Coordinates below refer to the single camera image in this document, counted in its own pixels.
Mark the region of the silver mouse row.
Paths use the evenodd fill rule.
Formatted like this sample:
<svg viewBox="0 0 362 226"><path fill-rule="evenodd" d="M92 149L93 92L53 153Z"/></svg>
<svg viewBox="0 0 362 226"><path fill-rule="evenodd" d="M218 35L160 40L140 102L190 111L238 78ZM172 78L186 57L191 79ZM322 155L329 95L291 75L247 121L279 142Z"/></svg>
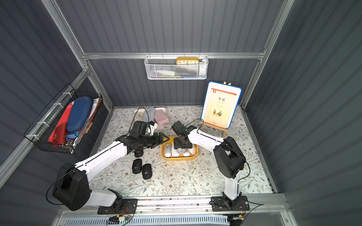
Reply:
<svg viewBox="0 0 362 226"><path fill-rule="evenodd" d="M172 143L166 143L163 148L163 156L170 158L172 156Z"/></svg>

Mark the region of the yellow plastic storage box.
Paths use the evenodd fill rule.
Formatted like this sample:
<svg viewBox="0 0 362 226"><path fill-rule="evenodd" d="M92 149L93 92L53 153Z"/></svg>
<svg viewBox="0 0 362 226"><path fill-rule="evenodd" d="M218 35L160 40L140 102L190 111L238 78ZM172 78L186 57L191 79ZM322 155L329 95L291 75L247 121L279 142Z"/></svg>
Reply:
<svg viewBox="0 0 362 226"><path fill-rule="evenodd" d="M170 138L169 138L169 140L166 140L165 139L165 143L164 144L162 144L161 146L160 146L160 154L161 154L161 157L162 158L164 158L166 161L186 161L186 160L193 160L193 159L195 159L196 157L197 157L197 155L199 154L199 147L196 145L196 155L194 155L194 156L190 156L190 157L183 157L183 155L180 155L179 157L177 157L177 158L174 158L174 157L170 157L170 158L165 158L164 156L163 156L163 148L164 148L164 145L166 144L166 143L172 143L172 148L174 149L174 146L173 146L173 139L175 138L176 136L171 136Z"/></svg>

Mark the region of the black mouse with logo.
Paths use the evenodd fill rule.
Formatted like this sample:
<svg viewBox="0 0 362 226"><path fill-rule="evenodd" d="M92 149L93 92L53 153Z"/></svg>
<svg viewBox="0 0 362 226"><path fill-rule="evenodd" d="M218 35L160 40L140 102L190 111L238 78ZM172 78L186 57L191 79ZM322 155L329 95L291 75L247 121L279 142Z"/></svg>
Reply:
<svg viewBox="0 0 362 226"><path fill-rule="evenodd" d="M144 180L148 180L152 177L153 173L152 173L152 166L151 164L147 163L144 164L142 167L142 177Z"/></svg>

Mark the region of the grey white mouse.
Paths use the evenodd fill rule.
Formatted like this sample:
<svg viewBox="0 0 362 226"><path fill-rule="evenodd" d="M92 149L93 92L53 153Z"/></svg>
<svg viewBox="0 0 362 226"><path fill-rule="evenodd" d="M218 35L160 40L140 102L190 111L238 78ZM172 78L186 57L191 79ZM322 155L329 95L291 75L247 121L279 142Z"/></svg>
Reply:
<svg viewBox="0 0 362 226"><path fill-rule="evenodd" d="M186 152L186 149L178 148L177 152L178 152L179 155L183 155Z"/></svg>

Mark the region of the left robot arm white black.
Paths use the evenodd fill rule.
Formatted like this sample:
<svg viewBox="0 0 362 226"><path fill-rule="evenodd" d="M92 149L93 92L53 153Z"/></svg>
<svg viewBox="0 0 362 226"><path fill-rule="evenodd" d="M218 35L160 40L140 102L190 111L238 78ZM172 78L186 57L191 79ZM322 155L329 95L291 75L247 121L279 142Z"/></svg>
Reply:
<svg viewBox="0 0 362 226"><path fill-rule="evenodd" d="M99 214L116 214L124 209L122 196L115 190L92 188L92 179L116 160L136 149L155 148L169 137L162 132L152 136L122 135L110 146L75 164L67 163L58 172L52 196L72 211L83 207L99 207Z"/></svg>

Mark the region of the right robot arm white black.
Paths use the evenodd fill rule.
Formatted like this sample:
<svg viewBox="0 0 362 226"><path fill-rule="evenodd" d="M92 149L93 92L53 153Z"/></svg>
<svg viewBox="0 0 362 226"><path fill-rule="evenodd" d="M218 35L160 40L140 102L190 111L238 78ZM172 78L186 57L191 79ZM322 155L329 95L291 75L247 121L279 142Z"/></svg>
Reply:
<svg viewBox="0 0 362 226"><path fill-rule="evenodd" d="M223 196L230 201L239 198L239 181L243 179L242 170L247 163L245 155L232 137L215 137L200 131L195 126L172 127L181 146L197 145L214 153L219 171L225 177Z"/></svg>

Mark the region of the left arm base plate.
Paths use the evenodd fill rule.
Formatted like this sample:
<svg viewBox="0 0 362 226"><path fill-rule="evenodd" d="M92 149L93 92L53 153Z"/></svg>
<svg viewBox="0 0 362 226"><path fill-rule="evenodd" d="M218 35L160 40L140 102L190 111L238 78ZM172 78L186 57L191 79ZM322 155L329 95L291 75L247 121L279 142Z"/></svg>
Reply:
<svg viewBox="0 0 362 226"><path fill-rule="evenodd" d="M100 206L98 215L124 215L134 214L137 209L138 199L116 199L115 203L110 207Z"/></svg>

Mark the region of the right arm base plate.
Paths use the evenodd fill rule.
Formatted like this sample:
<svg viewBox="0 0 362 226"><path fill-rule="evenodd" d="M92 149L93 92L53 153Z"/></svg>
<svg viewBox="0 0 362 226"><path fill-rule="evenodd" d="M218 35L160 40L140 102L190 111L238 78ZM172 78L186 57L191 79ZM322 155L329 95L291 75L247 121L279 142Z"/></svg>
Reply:
<svg viewBox="0 0 362 226"><path fill-rule="evenodd" d="M235 200L231 201L228 197L213 196L209 204L212 206L214 212L223 211L249 211L250 206L246 196L238 196Z"/></svg>

